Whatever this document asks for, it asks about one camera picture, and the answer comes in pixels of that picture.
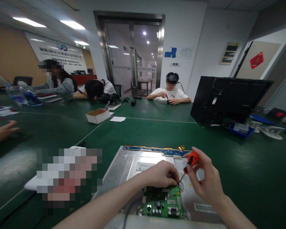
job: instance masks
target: blue circuit board strip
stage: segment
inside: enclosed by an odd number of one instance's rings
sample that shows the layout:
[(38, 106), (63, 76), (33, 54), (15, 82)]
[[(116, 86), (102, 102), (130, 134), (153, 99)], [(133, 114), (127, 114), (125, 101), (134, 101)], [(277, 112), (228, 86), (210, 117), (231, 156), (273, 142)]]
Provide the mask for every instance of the blue circuit board strip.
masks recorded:
[(124, 146), (125, 150), (140, 150), (140, 151), (150, 151), (155, 153), (162, 153), (163, 156), (181, 156), (190, 152), (189, 150), (177, 150), (177, 149), (160, 149), (160, 148), (150, 148), (144, 146)]

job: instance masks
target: reception desk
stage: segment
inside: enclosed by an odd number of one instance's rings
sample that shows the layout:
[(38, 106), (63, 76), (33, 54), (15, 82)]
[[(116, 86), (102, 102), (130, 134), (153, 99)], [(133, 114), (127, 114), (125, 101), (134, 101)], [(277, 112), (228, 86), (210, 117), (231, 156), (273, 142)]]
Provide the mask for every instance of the reception desk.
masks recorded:
[(86, 75), (71, 75), (77, 85), (84, 85), (88, 80), (96, 80), (96, 74), (86, 74)]

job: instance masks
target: glass door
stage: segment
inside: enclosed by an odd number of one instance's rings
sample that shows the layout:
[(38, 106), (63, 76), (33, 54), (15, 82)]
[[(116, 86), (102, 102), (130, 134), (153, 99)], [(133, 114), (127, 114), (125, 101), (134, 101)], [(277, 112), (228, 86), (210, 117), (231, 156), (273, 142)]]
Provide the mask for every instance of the glass door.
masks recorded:
[(122, 86), (124, 97), (149, 95), (160, 85), (161, 23), (107, 18), (100, 22), (108, 79)]

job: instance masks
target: green circuit board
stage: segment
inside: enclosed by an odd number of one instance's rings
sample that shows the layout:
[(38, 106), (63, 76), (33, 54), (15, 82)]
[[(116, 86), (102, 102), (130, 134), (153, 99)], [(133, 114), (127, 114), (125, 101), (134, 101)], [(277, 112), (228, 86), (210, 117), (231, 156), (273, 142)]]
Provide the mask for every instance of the green circuit board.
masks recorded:
[(141, 215), (175, 219), (186, 218), (180, 188), (178, 186), (146, 187), (142, 198)]

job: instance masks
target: green table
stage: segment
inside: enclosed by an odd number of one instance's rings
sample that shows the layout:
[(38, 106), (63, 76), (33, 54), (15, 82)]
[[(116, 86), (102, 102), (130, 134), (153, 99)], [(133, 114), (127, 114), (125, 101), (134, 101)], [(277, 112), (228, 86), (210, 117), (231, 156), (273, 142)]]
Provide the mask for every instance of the green table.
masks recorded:
[[(0, 206), (36, 174), (36, 148), (69, 148), (79, 141), (85, 141), (87, 148), (102, 148), (103, 163), (94, 174), (102, 178), (121, 145), (185, 145), (186, 149), (196, 146), (211, 157), (224, 192), (258, 228), (286, 228), (286, 134), (281, 134), (282, 141), (262, 133), (243, 140), (222, 127), (197, 124), (189, 114), (192, 103), (172, 106), (148, 100), (137, 100), (135, 107), (129, 101), (114, 111), (114, 115), (127, 117), (124, 122), (106, 120), (94, 125), (87, 122), (85, 113), (103, 104), (65, 102), (19, 108), (19, 114), (8, 117), (19, 122), (21, 141), (15, 136), (0, 144), (0, 165), (5, 166), (0, 167)], [(6, 95), (0, 95), (3, 105), (12, 105)], [(36, 194), (24, 191), (0, 211), (0, 220), (19, 205), (1, 222), (2, 228), (51, 228), (68, 215), (43, 216)]]

